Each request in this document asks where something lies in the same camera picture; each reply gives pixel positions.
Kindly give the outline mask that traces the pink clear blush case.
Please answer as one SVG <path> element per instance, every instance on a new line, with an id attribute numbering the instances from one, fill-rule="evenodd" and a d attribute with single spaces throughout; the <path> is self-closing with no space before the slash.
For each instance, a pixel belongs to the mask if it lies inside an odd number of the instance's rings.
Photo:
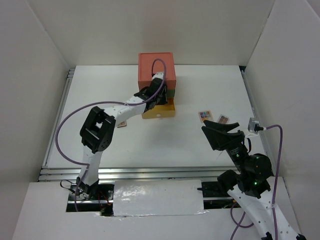
<path id="1" fill-rule="evenodd" d="M 229 118 L 223 114 L 221 114 L 217 120 L 217 123 L 219 124 L 227 124 L 229 122 Z"/>

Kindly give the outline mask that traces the green drawer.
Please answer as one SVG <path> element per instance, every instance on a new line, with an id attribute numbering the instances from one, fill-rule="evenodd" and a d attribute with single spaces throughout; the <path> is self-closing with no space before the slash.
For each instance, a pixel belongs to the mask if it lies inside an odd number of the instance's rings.
<path id="1" fill-rule="evenodd" d="M 175 93 L 176 93 L 175 89 L 168 89 L 166 91 L 166 97 L 169 98 L 169 99 L 172 99 L 172 98 L 175 97 Z"/>

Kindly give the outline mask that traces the colourful square eyeshadow palette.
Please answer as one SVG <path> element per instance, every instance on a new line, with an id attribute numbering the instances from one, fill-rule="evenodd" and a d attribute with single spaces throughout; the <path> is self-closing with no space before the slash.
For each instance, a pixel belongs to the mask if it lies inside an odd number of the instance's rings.
<path id="1" fill-rule="evenodd" d="M 204 121 L 213 121 L 213 115 L 210 110 L 204 110 L 204 111 L 199 111 L 198 116 L 200 119 L 200 122 L 203 123 Z"/>

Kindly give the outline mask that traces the yellow bottom drawer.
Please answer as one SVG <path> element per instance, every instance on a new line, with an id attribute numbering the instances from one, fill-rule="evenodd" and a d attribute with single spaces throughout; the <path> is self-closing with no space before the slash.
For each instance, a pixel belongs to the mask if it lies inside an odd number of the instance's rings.
<path id="1" fill-rule="evenodd" d="M 174 98 L 168 98 L 168 103 L 156 105 L 153 109 L 144 112 L 143 119 L 172 118 L 176 115 Z"/>

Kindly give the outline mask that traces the brown eyeshadow palette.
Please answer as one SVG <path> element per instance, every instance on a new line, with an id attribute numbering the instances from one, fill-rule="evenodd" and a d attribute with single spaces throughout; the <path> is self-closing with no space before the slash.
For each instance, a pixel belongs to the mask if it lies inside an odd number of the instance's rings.
<path id="1" fill-rule="evenodd" d="M 117 125 L 117 128 L 123 128 L 123 127 L 126 127 L 126 126 L 127 126 L 127 121 L 125 120 L 125 121 L 122 121 L 121 123 L 119 123 Z"/>

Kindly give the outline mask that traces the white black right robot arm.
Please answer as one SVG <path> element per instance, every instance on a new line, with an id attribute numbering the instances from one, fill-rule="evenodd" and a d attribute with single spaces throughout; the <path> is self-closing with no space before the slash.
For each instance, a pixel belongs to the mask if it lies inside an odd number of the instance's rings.
<path id="1" fill-rule="evenodd" d="M 232 197 L 252 221 L 262 240 L 304 240 L 276 204 L 277 186 L 270 186 L 271 160 L 261 153 L 251 155 L 243 131 L 233 132 L 239 123 L 222 124 L 204 120 L 202 131 L 214 151 L 225 151 L 237 171 L 227 170 L 217 178 L 218 192 Z"/>

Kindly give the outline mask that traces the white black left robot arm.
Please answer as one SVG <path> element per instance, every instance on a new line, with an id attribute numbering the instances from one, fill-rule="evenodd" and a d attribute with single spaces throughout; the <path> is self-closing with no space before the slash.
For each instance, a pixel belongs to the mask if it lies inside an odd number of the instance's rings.
<path id="1" fill-rule="evenodd" d="M 112 107 L 93 107 L 80 130 L 83 144 L 83 159 L 85 164 L 76 179 L 80 193 L 91 200 L 98 194 L 99 166 L 102 153 L 111 144 L 117 125 L 137 115 L 141 115 L 157 104 L 167 103 L 167 85 L 165 80 L 155 74 L 151 84 L 135 93 L 124 103 Z"/>

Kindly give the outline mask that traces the red drawer cabinet shell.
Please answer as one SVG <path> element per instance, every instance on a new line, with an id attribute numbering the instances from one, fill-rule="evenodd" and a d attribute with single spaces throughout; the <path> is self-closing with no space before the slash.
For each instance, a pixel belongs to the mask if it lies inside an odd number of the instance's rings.
<path id="1" fill-rule="evenodd" d="M 165 83 L 169 90 L 176 88 L 176 71 L 174 64 L 174 55 L 172 52 L 144 52 L 138 55 L 138 88 L 139 90 L 148 87 L 152 80 L 152 74 L 163 72 L 164 65 L 155 59 L 161 59 L 166 65 Z"/>

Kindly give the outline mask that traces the white foil covered panel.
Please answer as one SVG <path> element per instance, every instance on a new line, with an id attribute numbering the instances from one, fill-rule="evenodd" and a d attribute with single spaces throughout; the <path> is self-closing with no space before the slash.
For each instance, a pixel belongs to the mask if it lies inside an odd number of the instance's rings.
<path id="1" fill-rule="evenodd" d="M 117 181 L 116 217 L 189 216 L 205 213 L 200 180 Z"/>

